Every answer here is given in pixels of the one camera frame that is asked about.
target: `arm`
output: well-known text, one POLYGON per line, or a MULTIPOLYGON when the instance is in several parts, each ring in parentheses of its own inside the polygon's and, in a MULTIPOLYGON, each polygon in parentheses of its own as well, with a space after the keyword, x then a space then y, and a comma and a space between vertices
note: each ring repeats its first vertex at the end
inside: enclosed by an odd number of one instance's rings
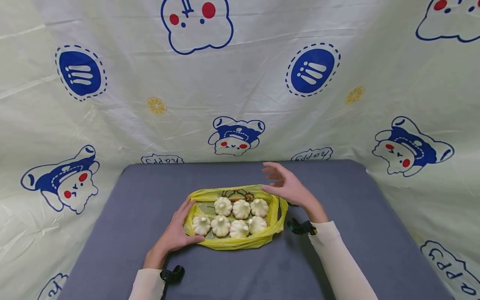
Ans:
POLYGON ((342 241, 333 221, 312 223, 317 234, 309 236, 338 300, 378 300, 375 292, 342 241))
POLYGON ((267 179, 277 180, 262 189, 278 195, 307 213, 317 234, 309 236, 337 300, 378 300, 375 292, 343 243, 335 223, 329 221, 323 206, 289 170, 277 163, 264 163, 267 179))
POLYGON ((183 230, 183 222, 195 200, 187 198, 172 217, 167 229, 145 257, 145 263, 137 272, 129 300, 158 300, 163 296, 165 281, 160 278, 168 253, 187 245, 204 240, 203 236, 187 236, 183 230))

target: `fabric backdrop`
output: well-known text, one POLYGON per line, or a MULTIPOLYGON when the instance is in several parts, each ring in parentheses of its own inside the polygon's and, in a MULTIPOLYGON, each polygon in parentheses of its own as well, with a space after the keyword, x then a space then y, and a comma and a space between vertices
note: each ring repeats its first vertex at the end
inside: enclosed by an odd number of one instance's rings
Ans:
POLYGON ((130 164, 353 159, 478 299, 479 17, 476 0, 0 1, 2 298, 57 297, 130 164))

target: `black clip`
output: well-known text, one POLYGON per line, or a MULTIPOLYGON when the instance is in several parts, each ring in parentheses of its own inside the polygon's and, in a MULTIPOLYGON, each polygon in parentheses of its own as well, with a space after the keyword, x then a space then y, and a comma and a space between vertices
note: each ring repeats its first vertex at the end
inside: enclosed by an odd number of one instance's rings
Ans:
POLYGON ((181 282, 183 275, 185 274, 185 269, 181 265, 177 265, 173 271, 162 270, 160 272, 160 278, 162 278, 166 283, 179 283, 181 282))
POLYGON ((295 234, 310 233, 311 235, 315 235, 315 227, 312 226, 310 221, 305 221, 300 224, 297 219, 292 218, 291 220, 287 221, 287 226, 295 234))

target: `hand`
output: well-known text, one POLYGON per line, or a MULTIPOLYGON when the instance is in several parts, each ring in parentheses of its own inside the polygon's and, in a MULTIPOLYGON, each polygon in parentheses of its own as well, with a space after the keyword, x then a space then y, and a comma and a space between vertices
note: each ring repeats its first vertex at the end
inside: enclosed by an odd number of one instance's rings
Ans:
POLYGON ((167 229, 147 253, 144 269, 161 269, 168 253, 205 240, 203 236, 188 236, 183 230, 183 222, 195 204, 195 200, 189 201, 190 198, 187 198, 173 214, 167 229))
POLYGON ((264 185, 262 190, 265 192, 280 196, 291 204, 302 207, 308 202, 317 201, 295 174, 281 164, 266 162, 264 166, 265 168, 262 170, 262 173, 268 174, 266 178, 277 180, 270 183, 270 185, 264 185))
POLYGON ((313 223, 328 222, 328 217, 323 206, 315 196, 303 186, 300 180, 279 163, 266 162, 262 173, 268 174, 267 179, 277 180, 264 185, 262 190, 280 196, 289 203, 301 206, 313 223))

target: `wrist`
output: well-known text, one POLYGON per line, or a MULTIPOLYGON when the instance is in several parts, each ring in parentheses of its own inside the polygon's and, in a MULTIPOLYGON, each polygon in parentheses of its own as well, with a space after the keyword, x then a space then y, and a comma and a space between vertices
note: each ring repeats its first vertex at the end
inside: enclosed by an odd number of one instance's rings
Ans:
POLYGON ((164 247, 155 245, 146 255, 143 269, 162 269, 168 252, 164 247))
POLYGON ((314 201, 306 202, 302 208, 305 210, 312 223, 320 224, 329 222, 324 207, 316 199, 314 199, 314 201))

